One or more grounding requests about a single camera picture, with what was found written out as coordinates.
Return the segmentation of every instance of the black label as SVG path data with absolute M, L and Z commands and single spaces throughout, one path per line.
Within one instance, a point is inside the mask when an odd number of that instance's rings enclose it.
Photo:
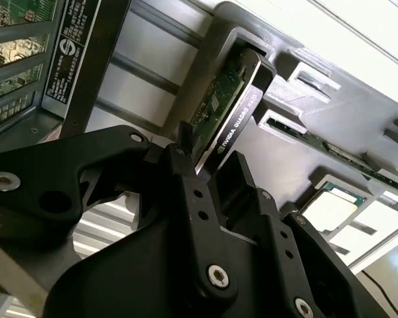
M 46 95 L 67 104 L 81 56 L 92 27 L 98 0 L 70 0 L 63 17 L 62 32 L 54 56 Z

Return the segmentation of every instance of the bolt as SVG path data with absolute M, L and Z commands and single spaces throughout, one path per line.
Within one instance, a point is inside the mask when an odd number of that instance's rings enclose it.
M 133 139 L 135 142 L 142 142 L 142 141 L 143 141 L 143 138 L 141 138 L 139 135 L 137 135 L 137 134 L 135 134 L 135 133 L 130 134 L 130 137 L 131 137 L 131 139 Z
M 301 217 L 300 215 L 297 216 L 297 221 L 299 222 L 299 224 L 301 225 L 306 225 L 306 221 L 303 217 Z
M 298 312 L 304 318 L 314 318 L 314 314 L 312 313 L 312 309 L 310 305 L 301 298 L 295 299 L 295 306 L 297 307 Z
M 262 194 L 264 195 L 265 199 L 271 200 L 271 195 L 270 193 L 266 192 L 265 190 L 262 191 Z
M 13 191 L 21 185 L 21 179 L 10 172 L 0 172 L 0 191 Z
M 223 270 L 218 265 L 211 265 L 208 268 L 208 279 L 211 284 L 217 288 L 224 289 L 228 287 L 228 275 L 225 270 Z
M 176 148 L 175 152 L 177 154 L 181 154 L 182 156 L 186 156 L 186 153 L 183 150 L 179 149 L 179 148 Z

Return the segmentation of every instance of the white wall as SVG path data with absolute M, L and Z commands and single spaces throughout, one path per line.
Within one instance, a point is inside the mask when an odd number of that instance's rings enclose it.
M 398 246 L 368 266 L 365 271 L 382 286 L 392 303 L 398 309 Z M 380 290 L 363 273 L 359 273 L 357 278 L 390 317 L 398 318 L 382 296 Z

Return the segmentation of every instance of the green circuit board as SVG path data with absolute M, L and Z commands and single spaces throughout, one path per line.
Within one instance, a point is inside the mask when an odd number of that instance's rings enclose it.
M 43 53 L 47 39 L 43 35 L 0 43 L 0 66 Z
M 0 27 L 49 21 L 56 0 L 0 0 Z
M 356 201 L 354 202 L 354 204 L 357 207 L 360 207 L 360 205 L 362 205 L 367 200 L 366 197 L 362 197 L 362 196 L 360 196 L 358 194 L 355 194 L 355 193 L 353 193 L 351 191 L 348 191 L 348 190 L 346 190 L 346 189 L 344 189 L 344 188 L 342 188 L 342 187 L 340 187 L 340 186 L 338 186 L 336 184 L 333 184 L 332 182 L 326 182 L 323 185 L 323 187 L 321 188 L 322 191 L 329 191 L 329 192 L 332 191 L 333 189 L 338 189 L 338 190 L 340 190 L 340 191 L 342 191 L 342 192 L 344 192 L 344 193 L 346 193 L 348 195 L 351 195 L 352 197 L 355 197 Z
M 365 160 L 361 159 L 360 157 L 351 154 L 349 152 L 346 152 L 345 150 L 342 150 L 339 147 L 309 132 L 300 134 L 296 130 L 291 129 L 290 127 L 278 121 L 275 121 L 274 119 L 269 119 L 267 121 L 267 124 L 270 127 L 274 128 L 276 131 L 279 131 L 280 133 L 290 136 L 291 138 L 307 146 L 310 146 L 311 148 L 359 171 L 364 176 L 375 179 L 385 184 L 387 187 L 392 187 L 398 190 L 398 183 L 396 181 L 391 180 L 388 177 L 385 177 L 377 173 L 369 166 L 369 164 Z
M 29 70 L 0 81 L 0 97 L 24 85 L 37 81 L 41 74 L 41 68 L 42 64 L 39 64 Z
M 212 80 L 202 104 L 190 124 L 195 136 L 194 157 L 203 153 L 239 95 L 244 81 L 231 67 L 224 66 Z
M 0 27 L 49 21 L 56 0 L 0 0 Z M 0 43 L 0 66 L 46 50 L 48 34 Z

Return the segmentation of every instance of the cable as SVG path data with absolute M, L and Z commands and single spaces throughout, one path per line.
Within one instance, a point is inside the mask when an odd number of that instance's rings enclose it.
M 386 299 L 386 301 L 388 302 L 388 304 L 391 306 L 392 310 L 394 310 L 394 312 L 398 315 L 398 309 L 394 306 L 394 304 L 392 303 L 392 301 L 390 300 L 390 298 L 388 297 L 388 295 L 386 294 L 386 291 L 383 289 L 382 286 L 380 286 L 380 284 L 378 282 L 376 282 L 376 280 L 374 278 L 372 278 L 365 270 L 362 271 L 362 273 L 373 283 L 376 285 L 377 288 L 379 288 L 380 292 L 382 293 L 382 295 L 384 296 L 384 298 Z

